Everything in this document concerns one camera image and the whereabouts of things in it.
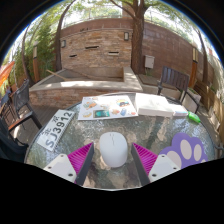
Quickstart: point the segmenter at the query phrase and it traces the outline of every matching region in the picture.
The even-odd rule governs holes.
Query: tree trunk
[[[139,74],[141,67],[143,31],[144,15],[133,19],[131,67],[135,74]]]
[[[26,33],[27,33],[29,27],[30,27],[30,25],[27,27],[26,32],[25,32],[25,34],[24,34],[24,36],[23,36],[23,43],[22,43],[22,63],[23,63],[23,70],[24,70],[24,73],[25,73],[27,79],[29,79],[29,85],[30,85],[30,87],[31,87],[31,86],[33,86],[35,83],[34,83],[34,81],[32,80],[32,78],[31,78],[31,76],[30,76],[30,74],[29,74],[29,71],[28,71],[28,69],[27,69],[27,65],[26,65],[26,62],[25,62],[25,40],[26,40]]]
[[[202,45],[202,49],[203,49],[203,58],[204,58],[204,66],[203,66],[203,79],[202,82],[205,83],[206,85],[208,85],[208,59],[207,59],[207,54],[206,54],[206,50],[205,50],[205,45],[204,45],[204,41],[201,37],[201,32],[198,30],[198,36],[200,38],[200,42]]]
[[[61,26],[62,26],[62,22],[63,19],[65,17],[65,14],[67,13],[67,11],[69,10],[70,6],[72,5],[72,3],[76,1],[73,0],[65,9],[65,11],[62,13],[59,23],[58,23],[58,27],[57,27],[57,31],[56,31],[56,37],[55,37],[55,51],[56,51],[56,71],[59,71],[62,69],[61,66],[61,43],[60,43],[60,34],[61,34]]]

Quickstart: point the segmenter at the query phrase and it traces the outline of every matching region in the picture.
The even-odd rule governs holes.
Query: chair
[[[9,120],[7,117],[10,113],[12,114],[13,119],[16,120],[15,114],[14,114],[13,108],[11,107],[10,99],[9,99],[9,96],[7,93],[5,94],[5,96],[3,96],[2,100],[1,100],[1,107],[3,105],[5,105],[5,106],[3,107],[2,113],[4,114],[4,117],[6,118],[8,123],[9,123]]]
[[[5,118],[3,116],[3,108],[0,109],[0,131],[5,135],[5,137],[7,137],[8,139],[16,142],[16,143],[20,143],[22,145],[24,145],[24,143],[20,142],[17,138],[13,138],[13,136],[10,134],[11,131],[13,131],[17,126],[19,126],[20,124],[23,124],[25,121],[27,121],[28,119],[32,119],[33,122],[35,123],[35,125],[41,129],[42,125],[41,123],[38,121],[38,119],[36,118],[35,114],[33,113],[33,111],[27,113],[23,118],[18,119],[16,122],[14,122],[13,124],[11,124],[9,127],[5,121]]]
[[[24,163],[28,145],[18,145],[0,131],[0,158]]]
[[[34,112],[34,110],[29,104],[29,80],[28,79],[24,80],[22,86],[19,89],[17,89],[16,92],[14,92],[13,104],[14,104],[15,111],[18,118],[20,118],[19,111],[25,105],[37,117],[36,113]]]
[[[163,83],[173,86],[173,87],[177,88],[179,91],[184,91],[184,94],[183,94],[183,97],[181,100],[176,100],[174,98],[166,96],[167,99],[174,101],[177,104],[182,105],[183,100],[187,94],[196,103],[197,108],[196,108],[195,114],[197,113],[200,104],[187,92],[188,83],[189,83],[188,75],[178,72],[172,68],[163,66],[162,76],[158,83],[157,95],[162,95],[161,91],[163,89],[163,86],[162,86]]]
[[[24,163],[28,144],[20,142],[9,132],[4,117],[0,119],[0,158]]]

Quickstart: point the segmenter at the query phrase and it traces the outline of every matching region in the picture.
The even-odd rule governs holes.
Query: table
[[[134,105],[135,93],[107,95],[128,95]],[[83,145],[94,142],[94,155],[83,187],[97,189],[138,188],[141,187],[141,183],[131,154],[132,143],[135,142],[159,154],[162,149],[171,145],[173,136],[178,132],[184,132],[190,137],[200,138],[208,161],[215,159],[213,144],[206,129],[202,124],[197,124],[188,117],[171,119],[139,115],[138,117],[120,119],[78,121],[80,103],[68,108],[76,114],[61,137],[55,151],[50,152],[36,143],[41,132],[39,131],[27,153],[25,161],[27,164],[43,169],[58,154],[69,154]],[[127,161],[118,168],[110,168],[104,163],[99,148],[100,136],[112,131],[124,135],[128,143]]]

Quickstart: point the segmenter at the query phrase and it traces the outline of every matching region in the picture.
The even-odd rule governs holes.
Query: sign
[[[75,112],[73,111],[58,110],[40,133],[37,143],[49,151],[54,151],[59,139],[74,115]]]
[[[100,120],[138,116],[128,96],[83,97],[78,120]]]

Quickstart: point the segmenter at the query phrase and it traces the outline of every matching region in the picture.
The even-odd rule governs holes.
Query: concrete planter
[[[196,91],[194,91],[194,93],[193,93],[190,89],[188,89],[187,92],[188,92],[188,93],[195,99],[195,101],[196,101],[197,103],[200,102],[200,100],[201,100],[201,96],[200,96]],[[190,98],[190,96],[188,96],[187,94],[186,94],[186,96],[185,96],[185,98],[184,98],[184,100],[183,100],[182,105],[183,105],[187,110],[191,111],[192,113],[195,113],[195,111],[196,111],[196,109],[197,109],[197,105],[196,105],[196,103],[195,103],[195,102]]]

